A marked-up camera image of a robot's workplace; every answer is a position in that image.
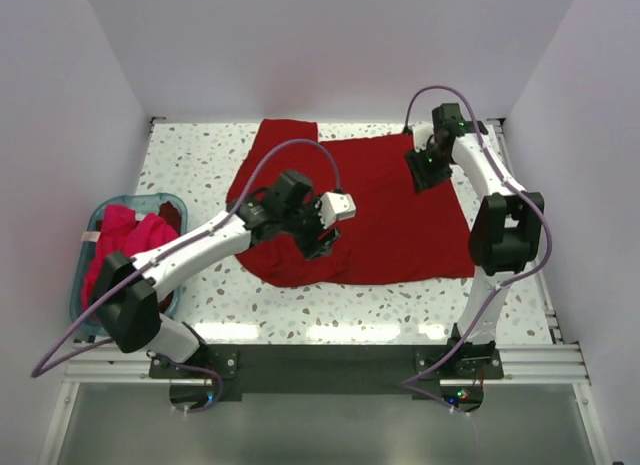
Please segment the dark red t-shirt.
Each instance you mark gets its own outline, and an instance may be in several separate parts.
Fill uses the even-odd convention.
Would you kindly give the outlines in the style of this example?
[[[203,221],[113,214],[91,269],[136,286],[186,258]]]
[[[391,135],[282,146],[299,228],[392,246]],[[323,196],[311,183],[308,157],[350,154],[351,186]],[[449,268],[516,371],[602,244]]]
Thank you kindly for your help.
[[[232,202],[241,194],[256,165],[275,146],[294,145],[277,153],[254,182],[271,186],[293,169],[312,180],[317,192],[335,184],[354,199],[354,218],[339,223],[340,237],[329,255],[307,260],[289,235],[252,247],[238,255],[241,265],[278,287],[318,282],[387,285],[435,278],[466,279],[474,274],[468,250],[469,226],[451,181],[418,193],[405,154],[409,136],[318,141],[315,122],[265,119],[227,192]]]

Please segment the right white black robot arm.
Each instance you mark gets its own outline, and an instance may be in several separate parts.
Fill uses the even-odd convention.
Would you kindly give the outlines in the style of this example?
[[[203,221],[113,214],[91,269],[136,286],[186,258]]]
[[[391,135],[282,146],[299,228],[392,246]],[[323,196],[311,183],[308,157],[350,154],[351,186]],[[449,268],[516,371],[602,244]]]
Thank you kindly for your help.
[[[468,242],[474,265],[468,301],[447,351],[428,368],[447,367],[452,375],[466,378],[491,361],[503,302],[513,283],[533,273],[527,266],[537,257],[546,225],[544,199],[512,177],[484,128],[474,119],[465,120],[455,103],[433,109],[431,125],[405,124],[402,132],[412,139],[405,160],[416,192],[444,183],[457,165],[479,200]]]

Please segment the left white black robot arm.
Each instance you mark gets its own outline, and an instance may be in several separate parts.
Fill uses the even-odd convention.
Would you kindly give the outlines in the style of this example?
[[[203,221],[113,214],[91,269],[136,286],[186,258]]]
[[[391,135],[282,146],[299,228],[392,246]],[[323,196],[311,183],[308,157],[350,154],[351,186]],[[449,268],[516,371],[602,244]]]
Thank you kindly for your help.
[[[93,289],[95,315],[121,352],[146,351],[196,377],[213,366],[208,346],[193,327],[162,313],[160,301],[209,266],[280,234],[292,237],[307,260],[325,256],[340,236],[337,222],[355,213],[342,189],[317,195],[307,177],[285,171],[165,245],[132,257],[108,255]]]

